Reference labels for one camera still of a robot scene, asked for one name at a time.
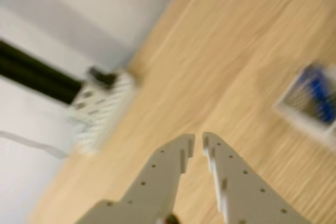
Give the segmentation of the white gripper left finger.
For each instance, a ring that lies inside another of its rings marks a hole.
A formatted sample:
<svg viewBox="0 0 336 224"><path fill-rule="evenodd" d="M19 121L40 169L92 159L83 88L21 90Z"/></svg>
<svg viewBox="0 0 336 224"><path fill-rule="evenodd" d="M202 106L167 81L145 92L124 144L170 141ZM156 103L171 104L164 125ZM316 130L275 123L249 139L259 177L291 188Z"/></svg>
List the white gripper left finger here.
<svg viewBox="0 0 336 224"><path fill-rule="evenodd" d="M79 223L179 223L173 213L180 176L193 157L195 136L182 134L159 147L118 202L97 202Z"/></svg>

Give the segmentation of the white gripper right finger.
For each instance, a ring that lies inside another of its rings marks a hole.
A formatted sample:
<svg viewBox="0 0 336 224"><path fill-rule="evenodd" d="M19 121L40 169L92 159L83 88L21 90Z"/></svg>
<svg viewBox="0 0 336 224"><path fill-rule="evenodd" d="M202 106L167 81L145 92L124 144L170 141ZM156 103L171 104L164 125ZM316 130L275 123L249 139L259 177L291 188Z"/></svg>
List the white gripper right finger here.
<svg viewBox="0 0 336 224"><path fill-rule="evenodd" d="M225 223L308 223L222 138L212 132L202 137Z"/></svg>

